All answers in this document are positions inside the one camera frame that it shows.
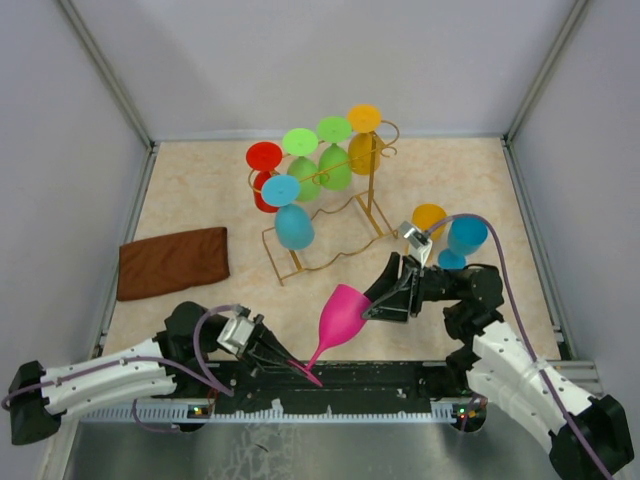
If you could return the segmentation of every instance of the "white wall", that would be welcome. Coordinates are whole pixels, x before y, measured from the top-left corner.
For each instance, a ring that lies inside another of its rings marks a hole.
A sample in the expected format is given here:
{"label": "white wall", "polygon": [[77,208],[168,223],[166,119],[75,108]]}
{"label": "white wall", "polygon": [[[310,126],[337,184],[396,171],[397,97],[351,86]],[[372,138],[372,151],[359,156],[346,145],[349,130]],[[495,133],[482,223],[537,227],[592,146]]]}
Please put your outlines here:
{"label": "white wall", "polygon": [[637,0],[595,0],[516,141],[578,353],[626,406],[636,452],[639,20]]}
{"label": "white wall", "polygon": [[[18,366],[85,359],[144,148],[51,0],[0,7],[0,387]],[[35,478],[45,444],[10,445]]]}
{"label": "white wall", "polygon": [[502,134],[573,2],[74,3],[170,139],[314,127],[363,102],[409,135]]}

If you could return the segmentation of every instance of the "brown towel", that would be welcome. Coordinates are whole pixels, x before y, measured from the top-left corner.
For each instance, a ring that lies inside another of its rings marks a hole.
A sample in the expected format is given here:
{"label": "brown towel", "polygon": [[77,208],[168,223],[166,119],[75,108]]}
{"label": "brown towel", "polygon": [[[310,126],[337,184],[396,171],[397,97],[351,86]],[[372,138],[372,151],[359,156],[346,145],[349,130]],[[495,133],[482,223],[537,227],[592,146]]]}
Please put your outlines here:
{"label": "brown towel", "polygon": [[120,247],[117,299],[155,297],[228,276],[226,227],[147,238]]}

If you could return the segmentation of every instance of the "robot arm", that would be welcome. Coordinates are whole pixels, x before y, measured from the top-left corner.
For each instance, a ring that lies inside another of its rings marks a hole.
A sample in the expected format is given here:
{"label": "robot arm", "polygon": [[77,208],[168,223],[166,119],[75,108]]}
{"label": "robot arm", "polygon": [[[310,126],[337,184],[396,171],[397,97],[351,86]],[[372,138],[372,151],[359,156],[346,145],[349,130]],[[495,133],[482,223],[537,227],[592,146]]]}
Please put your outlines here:
{"label": "robot arm", "polygon": [[[135,347],[59,368],[45,370],[37,361],[22,365],[9,388],[10,405],[3,405],[11,415],[12,443],[43,440],[56,433],[61,423],[108,405],[139,397],[196,395],[193,389],[199,386],[192,377],[200,369],[193,337],[206,312],[200,305],[185,302],[165,320],[164,331]],[[264,317],[250,319],[250,313],[240,307],[229,317],[211,316],[200,334],[201,351],[208,354],[221,348],[253,376],[274,365],[306,376],[263,324]]]}
{"label": "robot arm", "polygon": [[[426,267],[431,241],[411,224],[399,229],[410,255],[393,253],[365,295],[372,305],[363,317],[406,323],[424,301],[457,300],[443,310],[449,336],[464,344],[446,359],[457,383],[496,404],[526,428],[547,452],[562,479],[603,478],[568,424],[557,400],[611,474],[634,458],[622,406],[611,396],[596,399],[545,360],[534,361],[496,310],[504,303],[495,267],[469,265],[462,270]],[[546,373],[555,392],[550,391]]]}

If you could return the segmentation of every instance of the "beige tabletop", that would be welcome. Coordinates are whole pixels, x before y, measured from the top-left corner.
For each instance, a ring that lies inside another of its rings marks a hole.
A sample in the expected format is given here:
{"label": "beige tabletop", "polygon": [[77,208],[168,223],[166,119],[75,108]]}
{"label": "beige tabletop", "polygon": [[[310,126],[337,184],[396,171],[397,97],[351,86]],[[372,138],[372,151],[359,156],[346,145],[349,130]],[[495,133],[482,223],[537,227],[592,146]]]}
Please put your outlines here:
{"label": "beige tabletop", "polygon": [[[223,282],[190,288],[160,297],[118,302],[105,353],[132,346],[164,329],[164,319],[180,302],[203,306],[241,303],[262,313],[265,324],[293,355],[309,359],[317,344],[318,318],[335,286],[346,283],[364,291],[378,277],[389,254],[404,251],[402,239],[387,237],[365,252],[340,258],[318,272],[304,272],[279,285],[262,245],[261,231],[273,226],[274,216],[260,212],[247,185],[244,156],[248,141],[164,143],[156,161],[135,239],[174,232],[226,226],[231,276]],[[559,358],[549,313],[518,209],[502,147],[497,138],[401,139],[398,154],[383,159],[376,172],[375,198],[391,225],[411,220],[423,203],[441,205],[449,214],[477,213],[497,229],[507,268],[527,332],[537,352]],[[287,162],[279,168],[286,169]],[[323,191],[303,206],[312,213],[333,209],[349,196],[366,190],[367,177],[354,175],[342,192]],[[310,266],[320,265],[337,252],[365,245],[373,230],[354,204],[339,214],[314,220],[316,240],[300,255]],[[271,232],[269,245],[285,271],[293,264]],[[436,242],[434,256],[446,248],[446,235]],[[470,262],[498,265],[489,239],[469,257]],[[425,303],[407,325],[369,322],[354,340],[327,351],[326,360],[441,360],[461,343],[444,329],[444,303]],[[515,326],[508,303],[501,307]]]}

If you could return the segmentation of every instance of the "red disc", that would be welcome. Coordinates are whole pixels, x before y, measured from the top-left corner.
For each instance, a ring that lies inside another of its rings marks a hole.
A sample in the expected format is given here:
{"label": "red disc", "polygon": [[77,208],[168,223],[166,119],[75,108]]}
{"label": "red disc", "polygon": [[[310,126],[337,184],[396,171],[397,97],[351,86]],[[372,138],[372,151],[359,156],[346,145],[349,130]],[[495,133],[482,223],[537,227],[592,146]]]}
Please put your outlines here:
{"label": "red disc", "polygon": [[[253,181],[253,187],[261,190],[262,186],[269,180],[273,175],[271,172],[260,172],[256,175],[256,179]],[[272,207],[267,202],[262,199],[262,194],[258,192],[253,192],[253,200],[256,203],[256,207],[258,210],[262,210],[265,213],[276,213],[278,211],[278,207]]]}
{"label": "red disc", "polygon": [[266,172],[275,169],[282,161],[282,150],[275,143],[254,143],[247,150],[247,163],[254,170]]}

